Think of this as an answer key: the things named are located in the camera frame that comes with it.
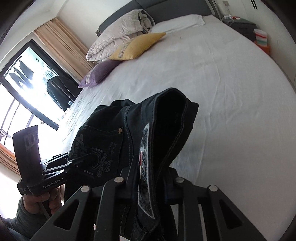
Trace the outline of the person's left hand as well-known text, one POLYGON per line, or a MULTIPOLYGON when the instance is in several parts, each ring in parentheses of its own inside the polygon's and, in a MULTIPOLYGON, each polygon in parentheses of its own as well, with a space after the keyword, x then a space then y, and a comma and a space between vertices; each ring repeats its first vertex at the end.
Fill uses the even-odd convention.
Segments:
POLYGON ((62 207, 62 197, 60 188, 52 189, 50 192, 44 193, 40 196, 33 196, 30 194, 23 196, 23 205, 25 210, 30 214, 40 214, 42 212, 41 204, 49 202, 48 208, 51 214, 54 215, 62 207))

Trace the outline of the grey sleeve left forearm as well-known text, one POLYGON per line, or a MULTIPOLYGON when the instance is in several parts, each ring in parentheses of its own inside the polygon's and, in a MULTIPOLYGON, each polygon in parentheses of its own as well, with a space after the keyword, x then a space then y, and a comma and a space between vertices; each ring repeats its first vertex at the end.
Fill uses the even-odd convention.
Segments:
POLYGON ((44 214, 31 214, 24 206, 23 197, 18 202, 16 217, 3 219, 5 226, 16 240, 30 240, 47 222, 44 214))

